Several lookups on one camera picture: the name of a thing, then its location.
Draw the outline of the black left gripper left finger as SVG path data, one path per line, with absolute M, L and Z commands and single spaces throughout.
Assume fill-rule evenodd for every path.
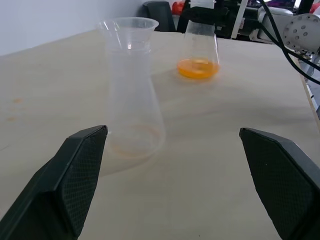
M 0 220 L 0 240 L 78 240 L 101 169 L 106 125 L 80 130 L 26 184 Z

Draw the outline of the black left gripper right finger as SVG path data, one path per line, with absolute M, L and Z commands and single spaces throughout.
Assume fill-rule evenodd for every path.
M 320 240 L 320 167 L 290 139 L 243 127 L 255 190 L 282 240 Z

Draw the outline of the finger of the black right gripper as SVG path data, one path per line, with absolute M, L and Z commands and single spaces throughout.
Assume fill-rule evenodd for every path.
M 223 8 L 206 8 L 200 6 L 194 6 L 183 11 L 183 17 L 193 23 L 217 25 L 223 24 L 229 9 Z

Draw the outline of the clear flask with orange liquid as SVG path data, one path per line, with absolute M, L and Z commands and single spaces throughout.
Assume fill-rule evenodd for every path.
M 178 72 L 184 77 L 205 81 L 219 68 L 215 26 L 188 20 L 177 63 Z

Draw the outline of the clear plastic funnel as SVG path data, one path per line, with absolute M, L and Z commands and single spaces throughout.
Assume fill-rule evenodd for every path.
M 116 52 L 151 50 L 151 36 L 159 22 L 146 17 L 117 17 L 98 23 L 108 50 Z

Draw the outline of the red background object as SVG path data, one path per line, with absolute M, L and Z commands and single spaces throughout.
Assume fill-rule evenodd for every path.
M 172 4 L 171 13 L 176 16 L 180 16 L 185 6 L 185 0 L 178 0 Z

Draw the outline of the empty clear plastic flask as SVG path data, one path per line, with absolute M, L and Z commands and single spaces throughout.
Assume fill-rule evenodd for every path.
M 165 126 L 151 80 L 149 50 L 107 52 L 107 127 L 110 151 L 125 159 L 144 159 L 165 140 Z

